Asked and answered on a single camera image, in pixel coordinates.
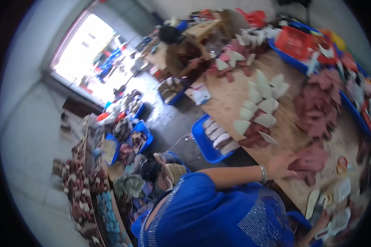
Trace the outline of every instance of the gray cloth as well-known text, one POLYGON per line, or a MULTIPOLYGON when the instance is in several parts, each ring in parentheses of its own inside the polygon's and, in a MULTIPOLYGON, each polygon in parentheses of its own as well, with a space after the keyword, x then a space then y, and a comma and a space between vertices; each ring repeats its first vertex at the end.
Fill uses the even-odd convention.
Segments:
POLYGON ((132 198, 144 197, 142 187, 144 180, 139 174, 128 174, 113 181, 114 193, 118 198, 128 195, 132 198))

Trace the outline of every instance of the bracelet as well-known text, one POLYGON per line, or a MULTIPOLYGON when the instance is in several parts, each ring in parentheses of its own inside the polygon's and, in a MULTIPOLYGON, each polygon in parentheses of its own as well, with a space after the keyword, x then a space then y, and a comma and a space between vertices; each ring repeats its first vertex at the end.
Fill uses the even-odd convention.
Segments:
POLYGON ((262 184, 265 184, 268 179, 267 179, 267 170, 265 170, 265 167, 262 166, 262 165, 258 165, 260 168, 261 168, 261 173, 262 173, 262 180, 261 180, 261 183, 262 184))

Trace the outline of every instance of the blue fabric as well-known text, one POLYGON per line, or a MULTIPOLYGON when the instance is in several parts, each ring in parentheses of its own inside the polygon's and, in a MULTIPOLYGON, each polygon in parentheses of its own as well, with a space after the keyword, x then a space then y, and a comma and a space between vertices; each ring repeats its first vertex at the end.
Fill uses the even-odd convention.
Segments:
POLYGON ((185 174, 158 210, 139 246, 294 246, 283 201, 258 184, 216 192, 203 173, 185 174))

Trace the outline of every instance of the red basket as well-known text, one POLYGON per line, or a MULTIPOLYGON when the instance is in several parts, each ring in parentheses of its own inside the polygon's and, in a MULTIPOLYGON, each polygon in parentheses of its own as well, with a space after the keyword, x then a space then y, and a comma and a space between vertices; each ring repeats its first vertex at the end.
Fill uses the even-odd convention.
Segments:
POLYGON ((312 36, 295 28, 284 26, 275 42, 282 52, 299 60, 308 58, 308 48, 312 45, 312 36))
POLYGON ((266 26, 267 17, 265 12, 257 10, 246 14, 242 9, 236 8, 236 11, 244 16, 250 27, 262 28, 266 26))

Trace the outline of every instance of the wooden desk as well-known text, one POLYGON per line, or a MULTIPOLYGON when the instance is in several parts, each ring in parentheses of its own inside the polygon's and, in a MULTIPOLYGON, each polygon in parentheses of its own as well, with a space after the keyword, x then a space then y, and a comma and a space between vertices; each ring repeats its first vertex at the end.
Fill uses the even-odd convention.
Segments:
MULTIPOLYGON (((208 75, 205 84, 212 94, 212 98, 206 104, 201 105, 201 108, 215 121, 219 122, 236 141, 244 139, 235 131, 233 121, 239 120, 239 107, 242 106, 244 100, 248 99, 247 81, 255 80, 255 69, 260 69, 268 79, 280 73, 284 74, 284 80, 290 84, 290 89, 279 100, 280 106, 273 114, 277 123, 271 128, 271 136, 279 144, 276 146, 269 145, 266 148, 250 149, 243 147, 257 163, 266 164, 271 157, 280 151, 292 150, 297 152, 311 141, 311 138, 295 125, 297 115, 293 105, 293 99, 299 94, 306 76, 284 63, 274 51, 262 55, 259 60, 253 62, 250 68, 252 71, 251 77, 246 77, 241 70, 235 69, 233 73, 235 80, 232 83, 229 83, 226 78, 215 78, 208 75)), ((358 127, 350 114, 342 110, 338 127, 332 133, 332 139, 324 142, 324 150, 329 153, 330 157, 324 170, 316 175, 315 187, 337 178, 337 160, 340 156, 345 156, 347 161, 357 169, 356 172, 348 171, 346 175, 351 179, 352 193, 358 191, 358 178, 363 170, 363 167, 356 164, 358 138, 358 127)), ((307 186, 304 181, 293 179, 278 179, 275 182, 297 208, 305 214, 308 195, 313 188, 307 186)))
MULTIPOLYGON (((203 23, 197 24, 195 26, 192 26, 190 28, 187 28, 183 34, 187 35, 194 35, 195 39, 198 42, 203 41, 204 38, 209 36, 215 28, 219 27, 224 35, 228 38, 228 40, 232 39, 231 34, 228 32, 227 27, 224 24, 224 21, 222 20, 211 20, 211 21, 205 21, 203 23)), ((151 47, 148 47, 147 49, 151 50, 151 48, 158 42, 158 40, 152 41, 151 47)), ((157 66, 160 70, 166 69, 166 49, 167 45, 164 43, 159 43, 157 46, 157 50, 154 54, 148 53, 146 55, 146 59, 157 66)))

